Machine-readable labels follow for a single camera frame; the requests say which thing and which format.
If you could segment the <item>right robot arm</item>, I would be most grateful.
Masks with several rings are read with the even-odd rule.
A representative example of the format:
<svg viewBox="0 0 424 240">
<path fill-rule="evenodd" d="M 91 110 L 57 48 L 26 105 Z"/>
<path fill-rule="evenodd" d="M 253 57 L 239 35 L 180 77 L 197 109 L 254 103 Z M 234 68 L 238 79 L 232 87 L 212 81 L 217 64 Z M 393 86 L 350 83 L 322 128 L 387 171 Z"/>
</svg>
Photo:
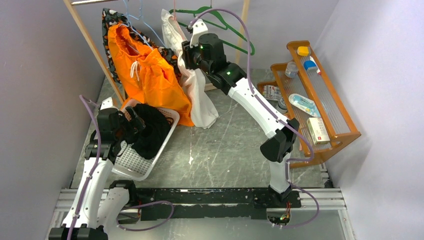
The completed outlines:
<svg viewBox="0 0 424 240">
<path fill-rule="evenodd" d="M 201 70 L 214 87 L 241 105 L 266 135 L 260 152 L 270 165 L 269 199 L 275 207 L 282 207 L 293 189 L 289 183 L 287 160 L 293 150 L 299 122 L 289 120 L 275 109 L 251 83 L 246 72 L 236 63 L 227 61 L 223 41 L 209 32 L 202 19 L 191 23 L 187 29 L 192 36 L 181 44 L 185 67 Z"/>
</svg>

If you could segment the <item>white plastic basket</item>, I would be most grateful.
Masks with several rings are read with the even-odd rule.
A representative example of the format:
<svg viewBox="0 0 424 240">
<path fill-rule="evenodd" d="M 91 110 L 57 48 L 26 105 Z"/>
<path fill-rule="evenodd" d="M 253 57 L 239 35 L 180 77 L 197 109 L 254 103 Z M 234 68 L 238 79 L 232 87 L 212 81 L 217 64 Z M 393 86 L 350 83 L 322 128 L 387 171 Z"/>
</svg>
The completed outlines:
<svg viewBox="0 0 424 240">
<path fill-rule="evenodd" d="M 174 110 L 157 108 L 165 117 L 171 117 L 174 122 L 157 155 L 152 159 L 145 159 L 132 149 L 133 143 L 127 143 L 125 140 L 128 123 L 125 117 L 125 108 L 135 107 L 137 104 L 141 103 L 135 99 L 130 99 L 123 108 L 119 109 L 112 97 L 102 101 L 96 119 L 101 141 L 97 140 L 97 133 L 93 132 L 89 144 L 85 148 L 84 158 L 96 158 L 97 148 L 100 148 L 100 159 L 109 159 L 112 162 L 113 173 L 131 180 L 143 181 L 149 176 L 164 151 L 180 120 L 180 116 Z"/>
</svg>

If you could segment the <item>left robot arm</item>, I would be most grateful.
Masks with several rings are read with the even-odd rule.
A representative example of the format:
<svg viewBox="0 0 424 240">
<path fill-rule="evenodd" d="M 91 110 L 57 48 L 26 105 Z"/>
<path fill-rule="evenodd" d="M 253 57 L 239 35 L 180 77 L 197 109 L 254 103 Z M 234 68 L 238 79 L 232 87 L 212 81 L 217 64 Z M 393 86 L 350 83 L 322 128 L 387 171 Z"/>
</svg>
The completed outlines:
<svg viewBox="0 0 424 240">
<path fill-rule="evenodd" d="M 130 129 L 132 121 L 111 97 L 103 100 L 98 109 L 98 115 L 92 117 L 95 130 L 85 149 L 81 182 L 68 214 L 59 227 L 51 228 L 49 240 L 107 240 L 109 231 L 118 228 L 121 211 L 138 203 L 139 194 L 132 180 L 115 181 L 102 200 L 106 180 L 122 151 L 121 143 L 137 130 Z"/>
</svg>

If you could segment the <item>black shorts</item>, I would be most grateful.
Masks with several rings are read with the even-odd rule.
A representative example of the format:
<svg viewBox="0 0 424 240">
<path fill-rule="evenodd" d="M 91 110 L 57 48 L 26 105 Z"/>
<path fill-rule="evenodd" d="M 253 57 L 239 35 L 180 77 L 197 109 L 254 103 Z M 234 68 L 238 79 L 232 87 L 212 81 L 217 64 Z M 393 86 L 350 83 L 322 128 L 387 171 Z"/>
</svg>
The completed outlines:
<svg viewBox="0 0 424 240">
<path fill-rule="evenodd" d="M 174 120 L 171 117 L 165 117 L 158 108 L 148 104 L 139 103 L 133 109 L 144 120 L 145 129 L 138 135 L 131 148 L 142 158 L 150 160 L 159 152 Z"/>
</svg>

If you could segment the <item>green plastic hanger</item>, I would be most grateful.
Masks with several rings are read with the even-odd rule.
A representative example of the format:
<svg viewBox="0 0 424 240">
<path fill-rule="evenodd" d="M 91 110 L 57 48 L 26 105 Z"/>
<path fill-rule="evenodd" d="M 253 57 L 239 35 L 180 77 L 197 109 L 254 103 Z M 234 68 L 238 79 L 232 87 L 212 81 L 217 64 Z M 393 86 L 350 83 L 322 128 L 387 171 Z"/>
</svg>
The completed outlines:
<svg viewBox="0 0 424 240">
<path fill-rule="evenodd" d="M 212 6 L 201 6 L 198 9 L 176 9 L 176 13 L 180 13 L 180 14 L 189 14 L 192 15 L 193 17 L 196 17 L 198 14 L 201 14 L 202 12 L 212 9 Z M 218 12 L 218 11 L 211 11 L 209 12 L 210 15 L 214 16 L 217 20 L 217 22 L 214 21 L 210 21 L 210 20 L 206 20 L 203 19 L 203 22 L 206 23 L 208 26 L 214 26 L 218 29 L 221 29 L 223 31 L 231 31 L 233 32 L 235 35 L 237 35 L 241 40 L 247 42 L 246 37 L 239 31 L 236 30 L 233 26 L 231 26 L 229 23 L 226 22 L 226 20 L 224 19 L 224 17 Z M 223 41 L 223 43 L 235 50 L 238 50 L 244 54 L 248 54 L 248 50 L 242 48 L 241 46 L 237 46 L 233 43 L 230 43 L 228 41 Z"/>
</svg>

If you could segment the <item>orange wooden shelf rack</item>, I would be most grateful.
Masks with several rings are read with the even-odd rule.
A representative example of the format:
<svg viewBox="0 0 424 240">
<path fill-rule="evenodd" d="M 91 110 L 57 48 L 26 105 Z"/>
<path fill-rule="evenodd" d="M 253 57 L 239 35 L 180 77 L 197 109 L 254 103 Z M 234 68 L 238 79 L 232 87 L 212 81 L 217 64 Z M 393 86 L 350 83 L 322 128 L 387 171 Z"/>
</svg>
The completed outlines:
<svg viewBox="0 0 424 240">
<path fill-rule="evenodd" d="M 297 48 L 300 46 L 310 47 L 311 45 L 307 40 L 291 41 L 286 45 L 292 56 L 292 61 L 298 67 L 298 74 L 295 78 L 289 78 L 285 75 L 286 63 L 275 63 L 270 67 L 274 80 L 261 82 L 257 85 L 261 93 L 265 85 L 279 87 L 282 98 L 287 105 L 286 116 L 289 119 L 295 118 L 299 121 L 299 132 L 306 138 L 306 141 L 300 140 L 299 142 L 303 154 L 307 158 L 311 155 L 307 144 L 313 142 L 307 126 L 307 120 L 310 116 L 290 104 L 289 96 L 299 94 L 314 101 L 321 115 L 330 142 L 324 145 L 313 144 L 314 158 L 307 162 L 291 163 L 290 166 L 293 169 L 323 164 L 361 136 L 313 49 L 310 49 L 310 56 L 315 59 L 321 70 L 321 75 L 318 75 L 316 71 L 305 71 L 303 63 L 310 60 L 310 56 L 298 55 Z"/>
</svg>

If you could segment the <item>pink hanger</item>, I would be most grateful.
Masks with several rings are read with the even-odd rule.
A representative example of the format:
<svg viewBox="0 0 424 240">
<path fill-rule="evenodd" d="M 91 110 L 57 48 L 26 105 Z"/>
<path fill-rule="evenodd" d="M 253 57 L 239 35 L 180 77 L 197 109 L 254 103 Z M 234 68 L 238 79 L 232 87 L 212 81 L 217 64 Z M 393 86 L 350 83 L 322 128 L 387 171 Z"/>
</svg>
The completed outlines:
<svg viewBox="0 0 424 240">
<path fill-rule="evenodd" d="M 178 23 L 178 18 L 177 18 L 177 0 L 173 0 L 173 18 L 174 20 Z"/>
</svg>

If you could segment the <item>white shorts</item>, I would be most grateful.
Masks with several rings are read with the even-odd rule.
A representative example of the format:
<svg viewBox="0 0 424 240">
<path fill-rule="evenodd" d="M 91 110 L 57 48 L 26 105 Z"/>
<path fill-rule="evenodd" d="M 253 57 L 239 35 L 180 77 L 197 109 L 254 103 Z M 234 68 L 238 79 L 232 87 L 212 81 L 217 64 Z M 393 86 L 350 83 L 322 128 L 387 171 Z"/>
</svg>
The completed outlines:
<svg viewBox="0 0 424 240">
<path fill-rule="evenodd" d="M 210 128 L 219 117 L 219 113 L 205 93 L 206 78 L 200 69 L 187 69 L 183 60 L 182 43 L 187 40 L 175 17 L 168 10 L 161 10 L 162 36 L 167 48 L 177 56 L 177 66 L 182 77 L 180 85 L 186 93 L 190 103 L 190 118 L 197 128 Z"/>
</svg>

